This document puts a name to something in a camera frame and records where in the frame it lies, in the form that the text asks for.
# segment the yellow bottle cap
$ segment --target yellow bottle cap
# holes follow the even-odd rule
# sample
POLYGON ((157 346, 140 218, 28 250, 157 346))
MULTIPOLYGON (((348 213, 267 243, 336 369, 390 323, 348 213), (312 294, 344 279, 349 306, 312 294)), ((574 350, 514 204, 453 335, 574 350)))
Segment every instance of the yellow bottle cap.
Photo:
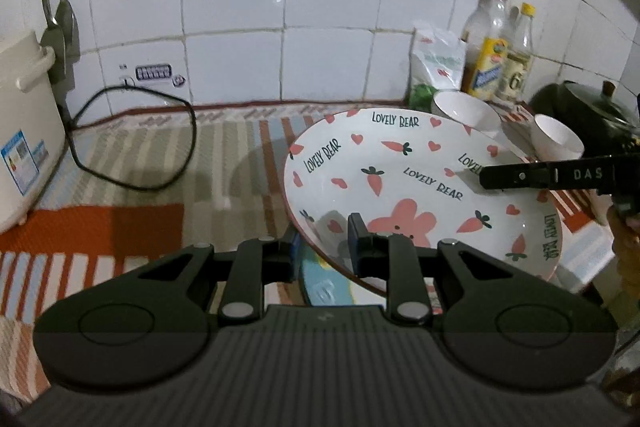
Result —
POLYGON ((533 17, 536 14, 536 7, 531 4, 522 3, 522 8, 520 9, 520 13, 523 15, 527 15, 529 17, 533 17))

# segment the bowl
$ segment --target bowl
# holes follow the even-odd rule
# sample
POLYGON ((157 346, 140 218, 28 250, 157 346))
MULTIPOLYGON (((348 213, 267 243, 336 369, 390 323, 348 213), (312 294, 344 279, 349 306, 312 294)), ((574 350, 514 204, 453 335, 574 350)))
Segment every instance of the bowl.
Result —
POLYGON ((545 162, 577 160, 584 153, 582 140, 561 121, 538 114, 531 123, 531 142, 545 162))
POLYGON ((502 128, 500 116, 490 105, 461 91, 437 92, 433 97, 431 112, 491 137, 495 137, 502 128))

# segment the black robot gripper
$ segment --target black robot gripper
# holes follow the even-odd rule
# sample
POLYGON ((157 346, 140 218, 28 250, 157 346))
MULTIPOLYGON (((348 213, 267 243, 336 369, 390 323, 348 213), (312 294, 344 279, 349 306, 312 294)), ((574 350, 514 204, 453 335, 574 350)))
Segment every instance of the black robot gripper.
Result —
MULTIPOLYGON (((295 279, 298 240, 290 226, 279 240, 244 241, 234 252, 187 247, 57 302, 33 334, 47 377, 92 393, 170 379, 197 364, 225 328, 268 322, 264 285, 295 279), (209 314, 222 281, 218 314, 209 314)), ((463 243, 415 248, 403 235, 369 233, 359 214, 348 219, 348 241, 355 274, 387 281, 386 311, 375 319, 380 329, 430 334, 457 367, 491 385, 569 389, 588 381, 614 349, 609 314, 463 243), (424 277, 434 279, 442 315, 431 311, 424 277)))

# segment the pot lid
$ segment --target pot lid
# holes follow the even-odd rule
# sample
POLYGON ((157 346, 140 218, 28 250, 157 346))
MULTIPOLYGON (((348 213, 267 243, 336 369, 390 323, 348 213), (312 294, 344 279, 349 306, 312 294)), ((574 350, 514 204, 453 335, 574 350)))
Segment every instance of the pot lid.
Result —
POLYGON ((613 83, 604 82, 602 90, 574 82, 566 82, 564 85, 578 100, 588 105, 591 110, 606 118, 610 123, 628 129, 640 128, 640 120, 636 114, 612 100, 611 95, 615 90, 613 83))

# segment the striped tablecloth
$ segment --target striped tablecloth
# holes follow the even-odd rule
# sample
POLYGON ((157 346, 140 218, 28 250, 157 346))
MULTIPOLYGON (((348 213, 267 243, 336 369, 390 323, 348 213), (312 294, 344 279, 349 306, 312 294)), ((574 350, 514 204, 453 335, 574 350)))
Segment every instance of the striped tablecloth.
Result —
MULTIPOLYGON (((79 171, 66 154, 23 227, 0 235, 0 389, 30 401, 48 383, 33 350, 33 322, 56 300, 192 243, 233 250, 287 226, 280 176, 289 145, 315 121, 360 105, 277 105, 197 112, 198 140, 180 181, 131 192, 79 171)), ((531 156, 530 115, 500 110, 507 145, 531 156)), ((166 178, 185 158, 182 112, 124 116, 76 133, 81 160, 135 184, 166 178)), ((584 195, 553 195, 564 222, 558 277, 576 289, 610 255, 610 236, 584 195)), ((295 285, 270 285, 268 303, 301 303, 295 285)))
MULTIPOLYGON (((535 151, 530 141, 533 115, 522 106, 494 105, 503 120, 497 141, 510 147, 525 161, 533 161, 535 151)), ((591 212, 589 195, 584 190, 556 190, 549 197, 562 219, 562 255, 554 282, 578 292, 614 258, 613 236, 609 227, 600 225, 591 212)))

